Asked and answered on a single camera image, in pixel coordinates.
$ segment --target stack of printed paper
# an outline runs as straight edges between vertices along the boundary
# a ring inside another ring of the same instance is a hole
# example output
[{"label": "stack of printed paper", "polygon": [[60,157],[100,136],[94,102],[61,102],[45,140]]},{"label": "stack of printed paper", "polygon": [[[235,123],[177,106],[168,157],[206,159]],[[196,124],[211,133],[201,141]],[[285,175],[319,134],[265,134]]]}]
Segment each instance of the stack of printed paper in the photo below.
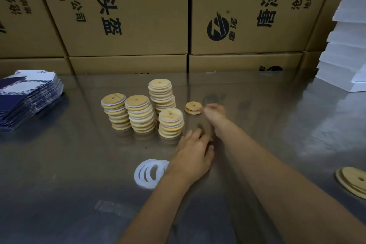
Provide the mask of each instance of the stack of printed paper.
[{"label": "stack of printed paper", "polygon": [[11,132],[62,94],[56,73],[16,71],[0,80],[0,132]]},{"label": "stack of printed paper", "polygon": [[342,0],[317,76],[348,92],[366,91],[366,0]]}]

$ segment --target cardboard box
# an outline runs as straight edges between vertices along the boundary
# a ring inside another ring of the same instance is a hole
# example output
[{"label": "cardboard box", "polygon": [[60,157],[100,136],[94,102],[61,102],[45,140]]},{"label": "cardboard box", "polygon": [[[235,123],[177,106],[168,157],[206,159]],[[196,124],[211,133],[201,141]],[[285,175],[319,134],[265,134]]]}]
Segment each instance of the cardboard box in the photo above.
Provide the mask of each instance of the cardboard box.
[{"label": "cardboard box", "polygon": [[187,53],[188,0],[46,0],[71,57]]},{"label": "cardboard box", "polygon": [[0,58],[65,56],[43,0],[0,0]]},{"label": "cardboard box", "polygon": [[327,37],[336,26],[332,17],[341,0],[325,0],[311,36],[306,44],[306,51],[323,51],[327,46]]},{"label": "cardboard box", "polygon": [[321,51],[304,51],[302,53],[299,69],[315,70],[319,63]]},{"label": "cardboard box", "polygon": [[189,72],[289,70],[297,68],[300,58],[301,52],[189,55]]},{"label": "cardboard box", "polygon": [[77,75],[124,73],[185,73],[187,55],[70,57]]},{"label": "cardboard box", "polygon": [[73,70],[66,58],[1,59],[0,76],[14,74],[17,70],[54,71],[57,75],[72,75]]},{"label": "cardboard box", "polygon": [[190,53],[303,51],[322,3],[323,0],[192,0]]}]

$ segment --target stack of white boxes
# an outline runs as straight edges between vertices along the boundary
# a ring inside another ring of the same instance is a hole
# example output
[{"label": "stack of white boxes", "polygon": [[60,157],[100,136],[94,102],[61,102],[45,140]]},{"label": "stack of white boxes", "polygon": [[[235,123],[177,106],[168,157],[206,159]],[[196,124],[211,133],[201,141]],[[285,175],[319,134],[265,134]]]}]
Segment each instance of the stack of white boxes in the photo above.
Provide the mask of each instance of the stack of white boxes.
[{"label": "stack of white boxes", "polygon": [[366,91],[366,0],[342,0],[316,77],[348,92]]}]

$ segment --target stainless steel tabletop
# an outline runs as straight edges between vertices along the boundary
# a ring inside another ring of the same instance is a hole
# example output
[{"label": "stainless steel tabletop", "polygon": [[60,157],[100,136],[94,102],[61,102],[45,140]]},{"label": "stainless steel tabletop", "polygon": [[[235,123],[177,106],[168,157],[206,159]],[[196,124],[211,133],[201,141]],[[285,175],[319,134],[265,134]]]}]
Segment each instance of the stainless steel tabletop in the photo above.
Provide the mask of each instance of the stainless steel tabletop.
[{"label": "stainless steel tabletop", "polygon": [[[334,171],[366,170],[366,93],[347,93],[314,73],[190,73],[61,77],[65,94],[12,133],[0,134],[1,243],[114,243],[151,191],[133,178],[144,160],[167,159],[177,140],[115,131],[100,100],[148,95],[167,78],[177,108],[221,103],[259,144],[297,169],[366,224],[366,201],[341,187]],[[185,113],[185,130],[203,116]],[[215,140],[211,171],[185,196],[169,243],[282,243],[245,178]]]}]

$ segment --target person's right hand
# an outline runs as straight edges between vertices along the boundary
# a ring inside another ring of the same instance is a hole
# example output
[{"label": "person's right hand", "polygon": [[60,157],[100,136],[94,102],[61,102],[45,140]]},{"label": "person's right hand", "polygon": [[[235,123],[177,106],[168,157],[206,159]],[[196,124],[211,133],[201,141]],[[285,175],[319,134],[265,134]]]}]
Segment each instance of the person's right hand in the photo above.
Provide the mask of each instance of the person's right hand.
[{"label": "person's right hand", "polygon": [[203,113],[210,124],[215,128],[217,137],[221,138],[220,127],[227,120],[225,108],[217,103],[209,103],[206,107],[201,107],[199,111]]}]

